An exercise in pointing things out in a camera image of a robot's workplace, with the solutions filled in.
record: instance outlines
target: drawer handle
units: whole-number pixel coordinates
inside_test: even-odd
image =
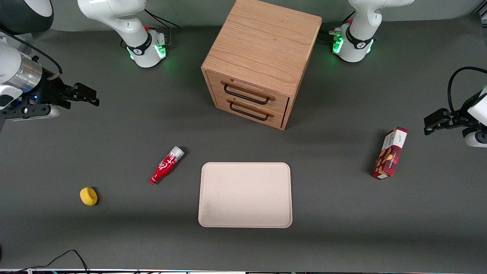
[[[225,90],[225,93],[230,94],[230,95],[233,95],[233,96],[237,96],[238,98],[242,98],[242,99],[251,101],[251,102],[256,103],[256,104],[265,105],[265,104],[267,104],[269,102],[269,99],[270,99],[269,97],[267,97],[267,99],[265,101],[255,100],[253,98],[250,98],[250,97],[247,97],[247,96],[244,96],[244,95],[240,95],[240,94],[235,93],[235,92],[231,92],[228,89],[226,89],[227,87],[228,87],[228,84],[225,84],[225,87],[223,87],[223,89]]]
[[[243,114],[243,115],[247,115],[249,117],[252,117],[254,119],[257,119],[257,120],[261,120],[261,121],[266,121],[267,118],[269,118],[269,114],[265,115],[265,118],[262,118],[262,117],[259,117],[259,116],[256,116],[256,115],[253,115],[253,114],[250,114],[250,113],[247,113],[245,111],[242,111],[242,110],[239,110],[239,109],[236,109],[233,107],[233,102],[230,102],[230,109],[235,111],[235,112],[238,112],[240,114]]]

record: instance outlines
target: table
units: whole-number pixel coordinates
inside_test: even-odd
[[[486,150],[466,146],[460,129],[423,135],[423,118],[447,106],[450,75],[487,67],[478,15],[385,22],[355,64],[318,42],[285,131],[213,106],[200,65],[218,31],[175,30],[168,59],[150,69],[130,60],[113,31],[37,37],[65,83],[96,89],[101,103],[5,123],[0,267],[44,264],[77,249],[90,268],[487,271]],[[486,82],[460,74],[455,106]],[[394,177],[378,181],[369,173],[395,126],[409,129],[401,161]],[[150,185],[174,145],[187,155]],[[288,163],[292,226],[201,227],[200,172],[210,161]],[[81,203],[86,186],[98,188],[98,206]],[[81,265],[71,255],[52,267]]]

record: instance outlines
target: cable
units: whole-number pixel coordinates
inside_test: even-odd
[[[450,107],[450,112],[453,113],[453,115],[455,115],[455,110],[453,108],[453,103],[451,102],[451,85],[453,84],[453,79],[455,79],[455,76],[459,72],[461,72],[463,70],[474,70],[474,71],[478,71],[478,72],[482,72],[482,73],[487,74],[487,70],[486,69],[483,69],[483,68],[478,68],[478,67],[463,67],[463,68],[457,69],[451,75],[450,80],[448,81],[448,91],[447,91],[447,94],[448,94],[448,106]]]
[[[34,47],[33,45],[31,45],[31,44],[27,43],[26,41],[24,41],[24,40],[22,40],[22,39],[20,39],[20,38],[16,37],[15,35],[12,35],[12,34],[8,33],[8,32],[7,32],[5,29],[3,29],[2,27],[0,27],[0,30],[2,30],[2,32],[3,32],[3,33],[5,33],[6,35],[8,35],[10,38],[17,40],[17,41],[19,41],[20,43],[22,43],[22,44],[24,44],[24,45],[26,45],[26,46],[30,47],[31,49],[33,49],[33,50],[35,50],[35,51],[39,52],[40,54],[44,55],[44,56],[45,56],[47,59],[49,59],[49,61],[51,61],[51,62],[52,62],[54,65],[56,65],[57,70],[58,70],[58,73],[56,73],[55,75],[53,75],[53,76],[51,76],[51,77],[47,78],[48,80],[54,80],[54,79],[56,79],[57,77],[59,77],[59,76],[62,74],[62,68],[61,68],[61,66],[60,66],[60,65],[58,64],[58,62],[56,62],[56,60],[54,60],[52,57],[50,57],[49,55],[47,55],[46,53],[44,53],[44,52],[43,52],[43,51],[41,51],[40,49],[38,49],[38,48]]]
[[[169,29],[169,42],[167,43],[167,46],[169,47],[172,43],[172,28],[169,27],[168,25],[164,24],[161,20],[165,21],[165,22],[168,22],[169,24],[173,24],[174,26],[176,26],[177,28],[181,28],[179,25],[176,25],[175,23],[171,22],[171,21],[168,21],[162,17],[159,17],[153,13],[151,13],[150,11],[148,11],[147,9],[144,10],[147,14],[149,14],[152,18],[154,18],[156,21],[158,21],[159,23],[163,24],[166,28]]]
[[[159,23],[163,24],[166,28],[170,29],[170,27],[166,24],[164,24],[164,22],[160,21],[156,16],[152,15],[149,13],[149,15],[154,18],[156,21],[158,21]]]
[[[64,252],[63,254],[61,254],[61,255],[57,256],[56,258],[54,258],[52,261],[50,261],[50,262],[49,262],[48,264],[46,264],[46,265],[37,265],[37,266],[31,266],[31,267],[24,268],[24,269],[19,270],[19,271],[15,271],[15,272],[13,272],[12,274],[18,274],[18,273],[21,273],[21,272],[26,271],[27,269],[31,269],[31,268],[34,268],[34,269],[36,269],[36,268],[46,268],[46,267],[50,266],[50,265],[51,265],[51,264],[52,264],[54,261],[56,261],[57,259],[59,259],[59,258],[63,257],[63,256],[66,254],[66,253],[68,253],[68,252],[70,252],[70,251],[74,251],[74,253],[76,253],[76,255],[78,255],[79,260],[81,260],[81,263],[83,264],[83,268],[85,269],[86,274],[90,274],[90,272],[88,271],[88,266],[86,265],[85,261],[83,260],[83,258],[81,257],[81,255],[78,253],[78,251],[76,251],[76,250],[74,250],[74,249],[70,249],[70,250],[68,250],[68,251]]]
[[[164,18],[162,18],[162,17],[159,17],[159,16],[157,16],[157,15],[155,15],[155,14],[153,14],[152,12],[148,11],[147,9],[144,9],[144,11],[145,11],[145,12],[147,12],[147,13],[148,13],[150,16],[152,16],[152,17],[154,17],[154,18],[159,18],[160,20],[162,20],[162,21],[164,21],[164,22],[167,22],[167,23],[169,23],[169,24],[171,24],[171,25],[174,25],[174,26],[175,26],[175,27],[177,27],[178,29],[180,29],[180,28],[181,28],[180,26],[176,25],[175,23],[173,23],[173,22],[171,22],[171,21],[169,21],[169,20],[166,20],[166,19],[164,19]]]
[[[355,10],[354,10],[354,11],[353,11],[353,12],[352,12],[352,13],[351,13],[349,16],[347,16],[347,18],[345,18],[345,19],[342,21],[342,23],[345,23],[345,22],[348,20],[348,18],[350,18],[350,17],[351,17],[351,16],[352,16],[354,13],[355,13]]]

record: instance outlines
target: black cable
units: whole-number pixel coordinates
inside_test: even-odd
[[[163,24],[166,28],[170,29],[170,27],[166,24],[164,24],[164,22],[162,22],[161,20],[159,20],[156,16],[152,15],[149,13],[149,15],[154,18],[156,21],[158,21],[159,23]]]
[[[354,11],[353,11],[353,12],[352,12],[352,13],[351,13],[349,16],[347,16],[347,18],[345,18],[345,19],[342,21],[342,23],[345,23],[345,22],[348,20],[348,18],[350,18],[350,17],[351,17],[351,16],[352,16],[354,13],[355,13],[355,10],[354,10]]]
[[[47,59],[49,59],[49,61],[51,61],[54,65],[56,65],[57,67],[57,70],[58,70],[58,73],[59,74],[62,74],[62,68],[61,66],[58,64],[58,62],[56,62],[56,60],[54,60],[52,57],[50,57],[49,55],[47,55],[46,53],[44,53],[43,51],[41,51],[40,49],[34,47],[33,45],[27,43],[26,41],[16,37],[15,35],[11,35],[10,33],[8,33],[5,29],[3,29],[2,27],[0,27],[0,29],[2,30],[3,33],[5,33],[6,35],[8,35],[10,38],[12,39],[15,39],[17,41],[19,41],[20,43],[30,47],[31,49],[39,52],[40,54],[44,55]]]
[[[164,21],[164,22],[167,22],[167,23],[169,23],[169,24],[171,24],[171,25],[174,25],[174,26],[175,26],[175,27],[177,27],[178,29],[179,29],[179,28],[181,28],[180,26],[176,25],[175,23],[173,23],[173,22],[171,22],[171,21],[169,21],[169,20],[166,20],[166,19],[164,19],[164,18],[162,18],[162,17],[157,16],[157,15],[155,15],[154,13],[152,13],[152,12],[148,11],[147,9],[144,9],[144,11],[145,11],[145,12],[147,12],[147,13],[148,13],[150,16],[152,16],[152,17],[159,18],[160,20],[162,20],[162,21]]]
[[[455,76],[463,71],[463,70],[474,70],[474,71],[478,71],[478,72],[482,72],[482,73],[485,73],[487,74],[487,70],[486,69],[483,69],[483,68],[478,68],[478,67],[463,67],[463,68],[459,68],[457,69],[450,77],[450,80],[448,81],[448,90],[447,90],[447,94],[448,94],[448,106],[450,107],[450,112],[453,113],[453,115],[455,115],[455,110],[453,108],[453,103],[451,102],[451,85],[453,84],[453,79],[455,79]]]
[[[78,255],[79,259],[81,260],[81,263],[83,264],[83,268],[85,269],[86,274],[90,274],[90,272],[88,271],[88,266],[86,265],[85,261],[83,260],[83,258],[81,257],[81,255],[78,253],[78,251],[76,251],[74,249],[70,249],[70,250],[64,252],[63,254],[57,256],[56,258],[54,258],[52,261],[50,261],[46,265],[31,266],[31,267],[28,267],[28,268],[24,268],[22,270],[15,271],[12,274],[18,274],[18,273],[21,273],[21,272],[26,271],[27,269],[31,269],[31,268],[33,268],[33,269],[36,269],[36,268],[46,268],[46,267],[50,266],[54,261],[56,261],[57,259],[63,257],[66,253],[71,252],[71,251],[74,251],[74,253],[76,253],[76,255]]]

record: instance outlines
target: red bottle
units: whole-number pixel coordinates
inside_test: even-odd
[[[152,175],[152,177],[149,179],[149,183],[155,185],[157,181],[167,175],[174,168],[176,162],[181,159],[183,155],[184,152],[180,148],[173,147],[171,152],[169,152],[162,162],[159,163],[154,175]]]

